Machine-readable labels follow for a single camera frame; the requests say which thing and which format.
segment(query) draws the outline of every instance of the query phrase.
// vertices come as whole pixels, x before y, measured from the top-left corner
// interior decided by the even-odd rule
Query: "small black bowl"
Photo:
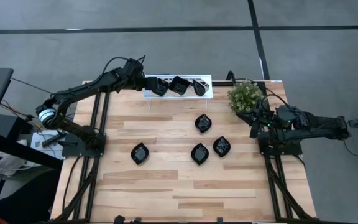
[[[149,149],[143,143],[138,144],[131,152],[131,157],[137,165],[144,162],[148,156]]]
[[[214,142],[214,151],[219,157],[224,157],[230,151],[231,145],[223,136]]]
[[[206,114],[203,114],[196,119],[195,126],[201,133],[204,133],[211,128],[212,121]]]
[[[183,94],[186,93],[189,85],[190,82],[188,80],[185,80],[184,78],[180,78],[179,76],[175,76],[172,82],[169,83],[169,89],[172,92],[178,93],[179,95],[183,96]]]
[[[208,149],[202,143],[196,145],[191,151],[191,158],[198,164],[203,164],[209,156]]]

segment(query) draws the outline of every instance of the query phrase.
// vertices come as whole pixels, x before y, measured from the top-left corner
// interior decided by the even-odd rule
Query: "potted plant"
[[[235,84],[233,89],[227,93],[230,99],[229,106],[234,113],[244,113],[255,108],[258,101],[264,95],[256,83],[246,80]]]

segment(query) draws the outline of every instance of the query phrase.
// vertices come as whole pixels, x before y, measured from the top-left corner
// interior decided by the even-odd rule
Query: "gray floor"
[[[358,1],[254,2],[260,26],[358,25]],[[0,29],[249,26],[249,15],[245,0],[0,0]],[[321,116],[358,116],[358,30],[261,35],[270,77],[284,81],[290,104]],[[233,70],[238,78],[262,78],[252,31],[0,34],[0,67],[12,67],[14,77],[50,91],[94,79],[111,57],[143,54],[146,73],[218,79]],[[12,82],[5,100],[34,114],[46,97]],[[358,129],[351,132],[347,145],[358,153]],[[338,141],[308,139],[302,146],[318,216],[358,222],[358,157]],[[26,180],[8,182],[4,195]]]

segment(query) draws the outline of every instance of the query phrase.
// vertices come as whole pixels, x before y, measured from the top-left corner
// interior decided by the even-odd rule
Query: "wooden table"
[[[266,86],[286,100],[282,82],[266,81]],[[215,222],[216,217],[227,222],[274,220],[264,158],[257,141],[249,137],[250,127],[227,105],[230,89],[214,87],[208,110],[205,100],[153,100],[150,110],[142,92],[112,93],[105,130],[108,140],[99,166],[91,221],[112,222],[117,215],[128,221],[142,217],[145,222]],[[269,100],[272,109],[281,104],[277,98]],[[78,102],[75,122],[89,125],[93,102],[94,97]],[[204,113],[213,125],[200,134],[194,122]],[[231,151],[223,158],[212,147],[220,136],[231,143]],[[137,166],[130,153],[140,142],[150,155]],[[190,151],[200,142],[208,148],[209,158],[198,166]],[[66,159],[63,164],[52,218],[62,212],[74,160]],[[282,156],[282,160],[289,191],[315,216],[303,165],[293,156]],[[67,204],[77,191],[81,164],[82,159],[74,169]],[[277,192],[285,217],[282,195]],[[85,193],[80,218],[84,217],[87,198]]]

